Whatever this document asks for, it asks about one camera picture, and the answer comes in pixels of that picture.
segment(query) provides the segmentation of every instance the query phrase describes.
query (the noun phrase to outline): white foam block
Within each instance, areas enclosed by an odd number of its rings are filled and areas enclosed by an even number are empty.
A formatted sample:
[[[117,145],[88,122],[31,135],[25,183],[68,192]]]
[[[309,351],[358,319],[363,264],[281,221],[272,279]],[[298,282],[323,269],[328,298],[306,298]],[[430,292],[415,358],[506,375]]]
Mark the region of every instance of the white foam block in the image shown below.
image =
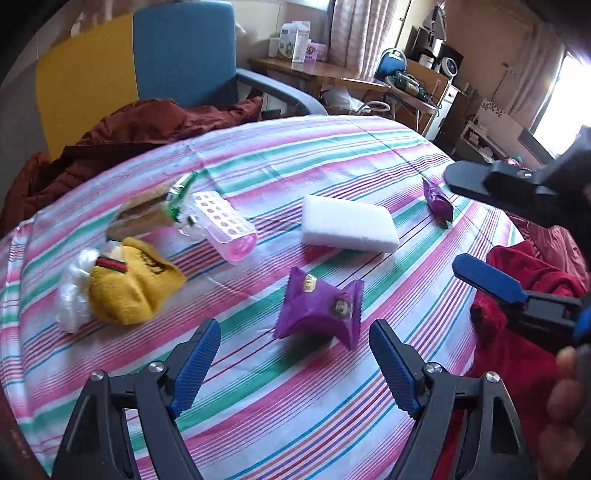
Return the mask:
[[[390,212],[378,205],[307,195],[301,240],[308,245],[395,252],[400,239]]]

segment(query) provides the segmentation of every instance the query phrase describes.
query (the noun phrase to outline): human hand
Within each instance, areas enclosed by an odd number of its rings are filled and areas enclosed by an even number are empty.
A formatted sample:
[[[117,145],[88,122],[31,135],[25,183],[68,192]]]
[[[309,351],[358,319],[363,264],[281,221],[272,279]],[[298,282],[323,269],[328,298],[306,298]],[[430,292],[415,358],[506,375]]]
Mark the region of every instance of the human hand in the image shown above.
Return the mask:
[[[556,356],[558,381],[548,398],[550,424],[540,435],[540,480],[566,478],[569,467],[584,446],[583,438],[574,431],[573,422],[583,408],[584,389],[576,380],[576,351],[572,347]]]

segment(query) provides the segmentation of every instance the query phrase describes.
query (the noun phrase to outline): yellow knit fabric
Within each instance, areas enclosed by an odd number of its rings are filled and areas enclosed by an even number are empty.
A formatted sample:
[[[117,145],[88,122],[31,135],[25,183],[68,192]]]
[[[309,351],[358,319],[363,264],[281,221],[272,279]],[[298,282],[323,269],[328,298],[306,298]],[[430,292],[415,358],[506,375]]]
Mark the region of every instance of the yellow knit fabric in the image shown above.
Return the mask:
[[[94,266],[88,291],[90,305],[96,317],[106,323],[147,322],[183,286],[185,277],[141,240],[127,237],[122,248],[127,272]]]

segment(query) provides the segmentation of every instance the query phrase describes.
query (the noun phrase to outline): tablecloth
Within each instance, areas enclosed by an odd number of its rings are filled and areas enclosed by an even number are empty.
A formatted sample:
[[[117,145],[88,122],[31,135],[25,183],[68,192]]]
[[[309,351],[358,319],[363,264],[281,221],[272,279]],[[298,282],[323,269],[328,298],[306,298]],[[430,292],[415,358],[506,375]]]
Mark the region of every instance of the tablecloth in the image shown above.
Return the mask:
[[[453,277],[455,255],[484,258],[521,240],[498,209],[448,194],[453,226],[434,221],[423,180],[443,185],[451,160],[412,130],[380,117],[308,116],[248,124],[148,152],[76,188],[0,243],[0,380],[27,441],[49,472],[88,375],[111,375],[166,358],[203,319],[222,344],[192,408],[177,424],[206,480],[384,478],[410,430],[368,346],[386,318],[425,360],[465,371],[475,346],[474,290]],[[187,284],[152,321],[132,328],[91,322],[79,333],[55,323],[56,285],[82,248],[98,247],[130,195],[185,172],[217,190],[259,232],[238,265],[174,228],[144,240]],[[301,198],[338,197],[386,207],[401,246],[394,254],[300,243]],[[273,340],[294,265],[343,286],[365,280],[361,339],[347,351],[314,336]],[[144,480],[151,466],[137,412],[128,425]]]

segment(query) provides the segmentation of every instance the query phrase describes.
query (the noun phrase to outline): purple candy wrapper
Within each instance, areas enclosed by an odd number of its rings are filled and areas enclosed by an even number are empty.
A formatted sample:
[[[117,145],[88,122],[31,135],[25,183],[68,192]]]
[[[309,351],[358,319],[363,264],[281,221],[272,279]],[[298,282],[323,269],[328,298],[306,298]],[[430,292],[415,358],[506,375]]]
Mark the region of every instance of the purple candy wrapper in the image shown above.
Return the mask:
[[[438,185],[423,179],[423,193],[427,205],[437,218],[453,222],[453,205]]]
[[[293,267],[273,336],[325,333],[354,350],[359,342],[362,299],[363,280],[353,280],[345,288],[336,288]]]

